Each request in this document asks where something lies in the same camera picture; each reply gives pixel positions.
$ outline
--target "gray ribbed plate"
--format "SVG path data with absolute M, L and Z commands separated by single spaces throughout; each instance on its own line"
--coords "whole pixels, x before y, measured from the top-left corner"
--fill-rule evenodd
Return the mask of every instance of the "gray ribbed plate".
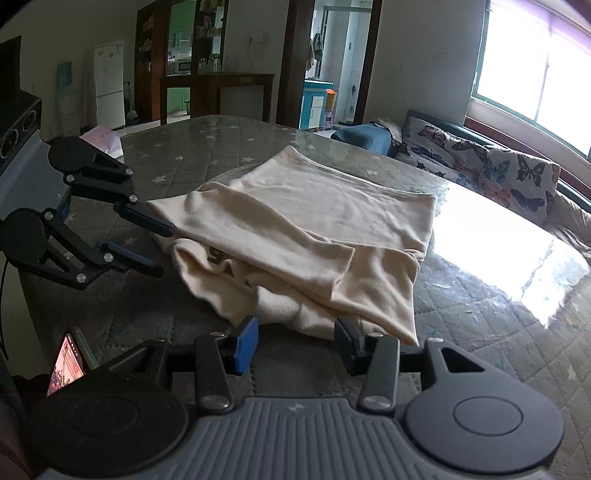
M 71 477 L 54 471 L 40 480 Z M 247 398 L 230 415 L 201 419 L 178 449 L 129 480 L 460 480 L 405 438 L 390 418 L 345 398 Z M 541 470 L 506 479 L 550 480 Z

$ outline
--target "smartphone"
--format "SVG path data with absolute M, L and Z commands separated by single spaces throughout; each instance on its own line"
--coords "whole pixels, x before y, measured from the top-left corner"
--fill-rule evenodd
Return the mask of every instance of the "smartphone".
M 78 380 L 98 367 L 84 335 L 77 327 L 70 327 L 61 343 L 56 363 L 51 372 L 47 396 Z

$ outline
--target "folded garment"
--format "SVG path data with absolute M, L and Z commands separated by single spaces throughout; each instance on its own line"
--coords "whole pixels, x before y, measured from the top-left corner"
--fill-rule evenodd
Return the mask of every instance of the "folded garment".
M 417 344 L 413 283 L 435 202 L 287 147 L 229 187 L 209 182 L 150 208 L 177 227 L 157 240 L 190 291 L 234 325 L 255 314 L 332 339 L 343 316 Z

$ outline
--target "phone screen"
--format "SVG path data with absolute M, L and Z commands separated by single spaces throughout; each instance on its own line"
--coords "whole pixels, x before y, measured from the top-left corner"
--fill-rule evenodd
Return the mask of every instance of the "phone screen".
M 67 333 L 61 344 L 60 353 L 57 355 L 56 364 L 51 373 L 47 396 L 82 377 L 84 375 L 82 365 L 82 357 L 74 343 L 74 339 Z

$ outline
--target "orange container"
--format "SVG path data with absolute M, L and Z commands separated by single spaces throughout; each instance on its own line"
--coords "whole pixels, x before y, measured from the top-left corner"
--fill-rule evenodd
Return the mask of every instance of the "orange container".
M 334 90 L 326 90 L 326 110 L 332 111 L 336 104 L 336 92 Z

